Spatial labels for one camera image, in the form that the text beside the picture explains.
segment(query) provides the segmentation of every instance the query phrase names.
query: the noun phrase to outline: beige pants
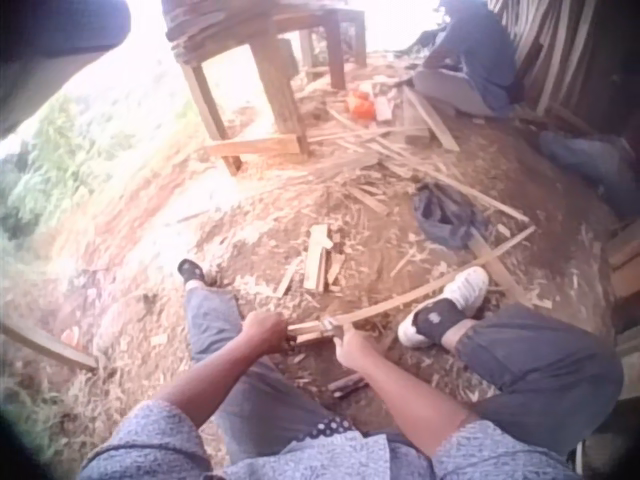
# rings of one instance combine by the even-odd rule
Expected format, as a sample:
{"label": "beige pants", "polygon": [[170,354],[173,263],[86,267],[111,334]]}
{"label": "beige pants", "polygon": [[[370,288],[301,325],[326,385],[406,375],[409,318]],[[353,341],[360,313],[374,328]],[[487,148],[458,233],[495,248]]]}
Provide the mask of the beige pants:
{"label": "beige pants", "polygon": [[433,101],[436,108],[453,107],[478,117],[495,117],[495,113],[484,104],[480,94],[462,73],[418,70],[413,75],[413,83],[416,91]]}

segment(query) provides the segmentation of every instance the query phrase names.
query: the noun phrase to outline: person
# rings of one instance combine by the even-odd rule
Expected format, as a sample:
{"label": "person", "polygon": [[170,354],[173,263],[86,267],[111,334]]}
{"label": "person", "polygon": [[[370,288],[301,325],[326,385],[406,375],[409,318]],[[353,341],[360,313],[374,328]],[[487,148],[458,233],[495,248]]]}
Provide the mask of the person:
{"label": "person", "polygon": [[[398,431],[360,432],[289,383],[265,355],[287,322],[254,312],[241,321],[233,296],[205,286],[183,260],[190,371],[139,405],[95,451],[81,480],[108,479],[572,479],[567,453],[612,409],[622,385],[615,352],[594,335],[507,306],[470,319],[487,273],[460,273],[399,326],[412,348],[437,343],[500,394],[465,406],[405,372],[367,337],[348,330],[336,356],[361,373]],[[198,429],[213,415],[230,465],[219,476]]]}
{"label": "person", "polygon": [[[436,107],[507,116],[521,96],[509,33],[481,0],[441,0],[440,6],[451,22],[409,85]],[[461,71],[447,65],[456,60]]]}

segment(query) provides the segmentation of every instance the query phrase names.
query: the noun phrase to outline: foot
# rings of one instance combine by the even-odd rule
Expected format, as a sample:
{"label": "foot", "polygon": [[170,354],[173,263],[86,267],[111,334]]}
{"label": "foot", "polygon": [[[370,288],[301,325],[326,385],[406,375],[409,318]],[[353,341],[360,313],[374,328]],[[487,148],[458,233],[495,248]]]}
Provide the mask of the foot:
{"label": "foot", "polygon": [[184,258],[180,261],[178,264],[178,273],[184,280],[185,285],[191,280],[199,280],[202,283],[205,283],[202,267],[188,258]]}
{"label": "foot", "polygon": [[418,305],[398,327],[398,340],[406,347],[423,348],[433,343],[432,339],[418,333],[416,319],[418,314],[438,300],[450,300],[461,311],[464,318],[472,317],[482,304],[489,288],[489,275],[482,267],[472,267],[456,275],[448,283],[442,295],[431,298]]}

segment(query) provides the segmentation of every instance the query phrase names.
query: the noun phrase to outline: dark pants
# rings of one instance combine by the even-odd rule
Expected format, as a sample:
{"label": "dark pants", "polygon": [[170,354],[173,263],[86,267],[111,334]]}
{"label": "dark pants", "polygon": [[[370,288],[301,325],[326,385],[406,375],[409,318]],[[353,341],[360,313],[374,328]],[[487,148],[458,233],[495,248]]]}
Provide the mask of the dark pants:
{"label": "dark pants", "polygon": [[[229,292],[192,289],[185,304],[194,362],[220,350],[242,328]],[[622,366],[611,347],[522,305],[479,322],[456,353],[501,392],[474,405],[482,418],[562,456],[605,419],[622,388]],[[232,389],[214,421],[237,463],[277,454],[333,416],[263,358]]]}

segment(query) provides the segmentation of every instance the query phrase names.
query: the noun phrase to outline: shirt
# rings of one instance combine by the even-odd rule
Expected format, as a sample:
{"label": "shirt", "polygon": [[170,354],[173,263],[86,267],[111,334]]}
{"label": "shirt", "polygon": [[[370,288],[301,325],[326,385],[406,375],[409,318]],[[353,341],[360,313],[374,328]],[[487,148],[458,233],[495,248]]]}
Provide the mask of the shirt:
{"label": "shirt", "polygon": [[164,402],[138,406],[87,460],[79,480],[403,479],[517,480],[578,477],[563,460],[509,437],[487,421],[471,423],[429,459],[384,435],[359,432],[294,442],[281,454],[245,460],[211,473],[202,439],[189,418]]}
{"label": "shirt", "polygon": [[438,45],[459,56],[463,72],[491,110],[510,111],[505,89],[515,80],[516,48],[486,5],[470,5],[469,12],[452,20]]}

